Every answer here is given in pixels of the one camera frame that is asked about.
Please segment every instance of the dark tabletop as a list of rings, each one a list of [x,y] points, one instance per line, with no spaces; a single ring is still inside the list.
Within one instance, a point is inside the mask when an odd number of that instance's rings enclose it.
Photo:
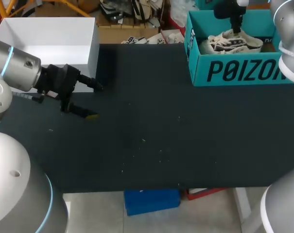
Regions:
[[[294,85],[193,87],[183,45],[101,45],[95,121],[14,98],[0,125],[62,192],[266,186],[294,168]]]

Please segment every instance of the white cardboard box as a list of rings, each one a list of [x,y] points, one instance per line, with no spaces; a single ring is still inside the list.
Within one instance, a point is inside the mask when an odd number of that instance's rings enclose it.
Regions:
[[[43,67],[69,64],[81,74],[96,77],[99,37],[95,18],[5,18],[0,24],[0,41],[40,58]],[[79,82],[74,90],[92,91]],[[36,89],[32,88],[30,92],[36,92]]]

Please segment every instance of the teal box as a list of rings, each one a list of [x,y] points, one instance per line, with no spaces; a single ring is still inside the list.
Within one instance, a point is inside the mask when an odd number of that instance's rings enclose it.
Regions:
[[[280,38],[269,10],[248,10],[242,29],[250,36],[272,43],[276,52],[207,54],[199,43],[209,35],[219,35],[231,28],[229,19],[216,19],[213,11],[188,14],[185,50],[194,86],[254,85],[292,83],[278,68]]]

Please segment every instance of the gray floor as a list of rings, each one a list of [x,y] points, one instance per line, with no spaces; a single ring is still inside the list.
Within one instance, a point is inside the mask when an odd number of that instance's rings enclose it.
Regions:
[[[248,188],[250,205],[264,188]],[[182,199],[178,208],[128,217],[123,192],[65,194],[68,233],[240,233],[232,190],[203,198]]]

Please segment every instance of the blue box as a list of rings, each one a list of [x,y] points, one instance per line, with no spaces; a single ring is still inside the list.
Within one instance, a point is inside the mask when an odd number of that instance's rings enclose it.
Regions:
[[[124,202],[127,215],[132,216],[178,207],[180,195],[179,191],[174,189],[127,190],[124,191]]]
[[[254,85],[292,83],[279,71],[280,38],[269,10],[247,10],[242,29],[250,36],[272,42],[276,52],[206,54],[199,51],[198,41],[219,35],[231,28],[229,19],[216,19],[213,11],[188,14],[185,50],[194,86]]]

